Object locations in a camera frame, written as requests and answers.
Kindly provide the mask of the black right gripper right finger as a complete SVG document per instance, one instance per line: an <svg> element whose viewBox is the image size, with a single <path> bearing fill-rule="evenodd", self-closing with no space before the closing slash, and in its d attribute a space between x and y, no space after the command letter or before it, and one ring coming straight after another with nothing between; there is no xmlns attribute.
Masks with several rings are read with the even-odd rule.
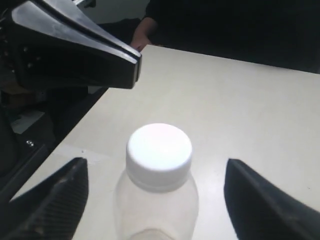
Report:
<svg viewBox="0 0 320 240"><path fill-rule="evenodd" d="M239 240L318 240L320 213L239 159L228 159L224 201Z"/></svg>

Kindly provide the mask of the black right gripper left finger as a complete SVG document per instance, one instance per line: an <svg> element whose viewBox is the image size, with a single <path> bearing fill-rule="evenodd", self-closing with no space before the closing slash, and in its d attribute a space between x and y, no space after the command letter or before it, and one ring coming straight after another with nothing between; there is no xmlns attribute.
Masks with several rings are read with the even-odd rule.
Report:
<svg viewBox="0 0 320 240"><path fill-rule="evenodd" d="M88 162L74 158L0 206L2 240L71 240L89 195Z"/></svg>

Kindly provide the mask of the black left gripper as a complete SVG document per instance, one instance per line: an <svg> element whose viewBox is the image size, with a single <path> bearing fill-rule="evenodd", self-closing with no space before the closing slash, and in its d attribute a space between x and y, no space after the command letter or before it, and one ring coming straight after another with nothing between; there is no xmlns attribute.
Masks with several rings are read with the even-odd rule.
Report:
<svg viewBox="0 0 320 240"><path fill-rule="evenodd" d="M71 0L19 0L0 11L0 87L131 89L142 55Z"/></svg>

